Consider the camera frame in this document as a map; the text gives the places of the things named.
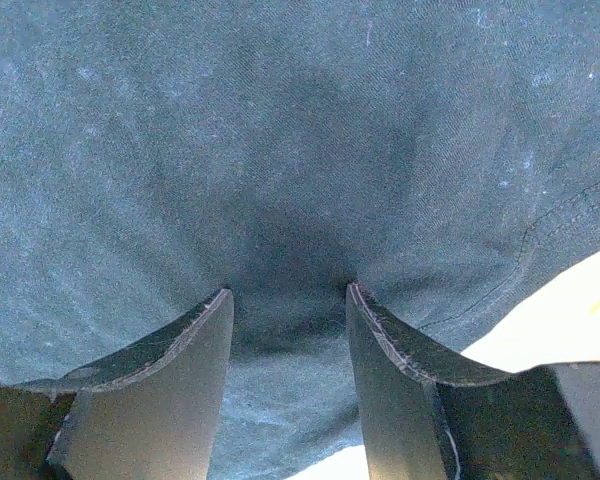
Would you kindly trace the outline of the black t-shirt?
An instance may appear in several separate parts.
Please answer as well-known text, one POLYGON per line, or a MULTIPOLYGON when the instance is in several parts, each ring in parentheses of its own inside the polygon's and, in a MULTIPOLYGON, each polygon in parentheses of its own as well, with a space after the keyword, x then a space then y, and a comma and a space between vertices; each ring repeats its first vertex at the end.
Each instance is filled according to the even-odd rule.
POLYGON ((461 351, 600 251, 600 1, 0 1, 0 382, 221 287, 213 479, 362 441, 344 292, 461 351))

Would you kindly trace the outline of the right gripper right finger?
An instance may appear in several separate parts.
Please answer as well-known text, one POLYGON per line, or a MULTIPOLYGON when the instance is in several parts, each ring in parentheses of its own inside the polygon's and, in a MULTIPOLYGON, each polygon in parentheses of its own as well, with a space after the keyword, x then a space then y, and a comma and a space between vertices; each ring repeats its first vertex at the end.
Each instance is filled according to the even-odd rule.
POLYGON ((489 367, 346 291, 373 479, 600 479, 600 362, 489 367))

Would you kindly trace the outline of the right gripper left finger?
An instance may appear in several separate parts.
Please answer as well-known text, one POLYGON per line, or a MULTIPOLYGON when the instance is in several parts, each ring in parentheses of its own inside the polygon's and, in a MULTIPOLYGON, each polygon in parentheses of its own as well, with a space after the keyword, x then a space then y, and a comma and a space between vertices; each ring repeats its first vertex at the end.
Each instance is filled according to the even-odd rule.
POLYGON ((219 425, 234 299, 58 379, 0 384, 0 479, 203 479, 219 425))

